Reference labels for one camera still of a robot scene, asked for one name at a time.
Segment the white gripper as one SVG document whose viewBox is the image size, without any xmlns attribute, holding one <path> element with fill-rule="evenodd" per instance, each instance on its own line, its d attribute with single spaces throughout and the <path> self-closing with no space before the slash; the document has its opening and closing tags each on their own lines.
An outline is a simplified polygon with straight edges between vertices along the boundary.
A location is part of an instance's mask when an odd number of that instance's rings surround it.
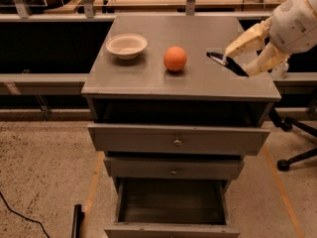
<svg viewBox="0 0 317 238">
<path fill-rule="evenodd" d="M 264 48 L 268 32 L 271 43 Z M 233 41 L 225 57 L 262 50 L 244 67 L 248 76 L 254 76 L 287 62 L 289 54 L 305 53 L 316 45 L 317 0 L 287 0 L 274 9 L 272 19 L 254 24 Z"/>
</svg>

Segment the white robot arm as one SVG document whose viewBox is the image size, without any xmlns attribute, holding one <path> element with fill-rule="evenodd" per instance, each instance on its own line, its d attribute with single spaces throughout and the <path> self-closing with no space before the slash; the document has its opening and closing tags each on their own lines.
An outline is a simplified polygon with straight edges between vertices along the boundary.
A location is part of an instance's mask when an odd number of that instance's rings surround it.
<svg viewBox="0 0 317 238">
<path fill-rule="evenodd" d="M 248 28 L 225 50 L 223 63 L 234 73 L 253 76 L 286 63 L 291 55 L 317 45 L 317 0 L 286 0 L 272 15 Z M 233 58 L 254 51 L 259 56 L 245 65 Z"/>
</svg>

